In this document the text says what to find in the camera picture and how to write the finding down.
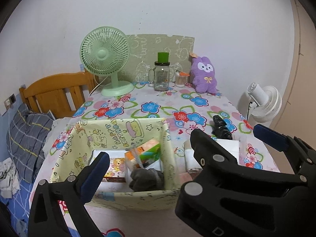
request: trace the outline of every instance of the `white fan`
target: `white fan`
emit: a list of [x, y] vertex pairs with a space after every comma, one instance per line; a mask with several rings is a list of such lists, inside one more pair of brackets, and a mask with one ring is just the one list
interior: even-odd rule
[[261, 88], [259, 84], [252, 83], [248, 86], [247, 92], [255, 102], [251, 115], [259, 123], [271, 121], [280, 111], [282, 97], [279, 91], [273, 86]]

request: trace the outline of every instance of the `gray glove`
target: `gray glove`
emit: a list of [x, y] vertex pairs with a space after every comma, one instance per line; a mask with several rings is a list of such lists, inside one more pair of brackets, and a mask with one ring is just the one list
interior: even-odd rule
[[164, 189], [163, 173], [153, 168], [134, 169], [131, 177], [133, 180], [130, 182], [129, 187], [133, 191], [157, 191]]

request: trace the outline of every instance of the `glass jar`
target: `glass jar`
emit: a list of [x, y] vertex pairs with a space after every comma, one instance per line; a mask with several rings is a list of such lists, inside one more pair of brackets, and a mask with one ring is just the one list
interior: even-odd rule
[[[155, 62], [155, 67], [148, 72], [149, 83], [154, 83], [155, 91], [168, 91], [170, 77], [170, 62]], [[154, 73], [154, 78], [151, 77], [151, 71]]]

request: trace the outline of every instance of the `tag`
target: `tag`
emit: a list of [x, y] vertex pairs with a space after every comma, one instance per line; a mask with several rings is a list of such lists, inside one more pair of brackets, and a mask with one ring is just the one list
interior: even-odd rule
[[80, 66], [80, 71], [84, 72], [84, 66], [82, 64], [80, 64], [79, 66]]
[[193, 58], [198, 58], [198, 56], [195, 53], [193, 53], [193, 52], [190, 52], [190, 56], [193, 57]]

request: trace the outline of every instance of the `fan base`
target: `fan base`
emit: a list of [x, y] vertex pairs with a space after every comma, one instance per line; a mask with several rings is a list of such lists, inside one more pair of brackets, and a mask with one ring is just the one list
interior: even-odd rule
[[116, 97], [133, 91], [134, 86], [128, 81], [119, 81], [117, 87], [113, 87], [112, 83], [102, 88], [101, 94], [106, 97]]

